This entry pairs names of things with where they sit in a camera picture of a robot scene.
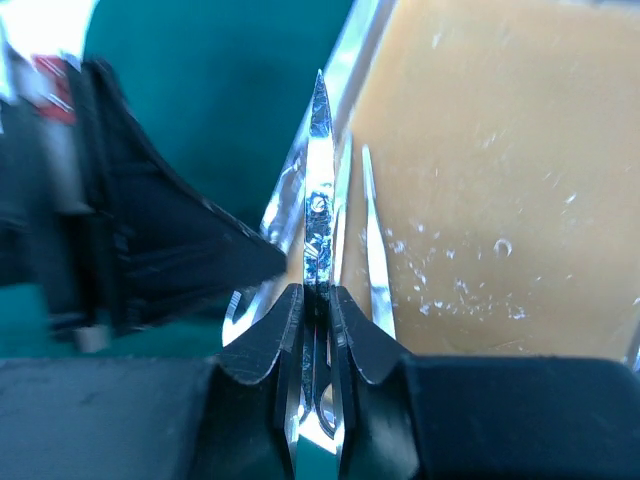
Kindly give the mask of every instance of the green tablecloth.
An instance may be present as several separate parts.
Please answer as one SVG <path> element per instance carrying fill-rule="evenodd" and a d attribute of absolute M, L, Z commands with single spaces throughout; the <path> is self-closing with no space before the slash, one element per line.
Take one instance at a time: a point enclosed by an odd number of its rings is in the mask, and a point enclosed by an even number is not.
<path fill-rule="evenodd" d="M 257 228 L 351 1 L 101 0 L 85 56 L 114 66 L 175 170 Z M 0 290 L 0 355 L 73 354 L 48 339 L 45 314 L 36 286 Z M 102 354 L 207 355 L 221 347 L 220 326 L 184 319 Z M 334 476 L 325 452 L 303 441 L 300 457 L 300 478 Z"/>

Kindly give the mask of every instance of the beige wax pad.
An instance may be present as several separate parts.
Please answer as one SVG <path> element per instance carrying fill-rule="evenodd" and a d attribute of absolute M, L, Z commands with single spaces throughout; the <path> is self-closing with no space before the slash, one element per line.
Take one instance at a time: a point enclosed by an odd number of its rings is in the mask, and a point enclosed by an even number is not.
<path fill-rule="evenodd" d="M 625 355 L 640 304 L 640 13 L 399 0 L 351 129 L 343 283 L 367 315 L 363 143 L 401 343 Z M 301 260 L 297 245 L 283 284 L 301 282 Z"/>

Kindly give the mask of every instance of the red component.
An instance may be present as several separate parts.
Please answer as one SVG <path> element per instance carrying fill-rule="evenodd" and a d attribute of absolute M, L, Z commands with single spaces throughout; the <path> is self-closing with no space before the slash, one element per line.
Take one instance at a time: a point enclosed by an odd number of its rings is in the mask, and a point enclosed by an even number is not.
<path fill-rule="evenodd" d="M 36 70 L 43 76 L 45 92 L 38 106 L 41 115 L 66 124 L 76 121 L 66 62 L 55 55 L 34 55 Z"/>

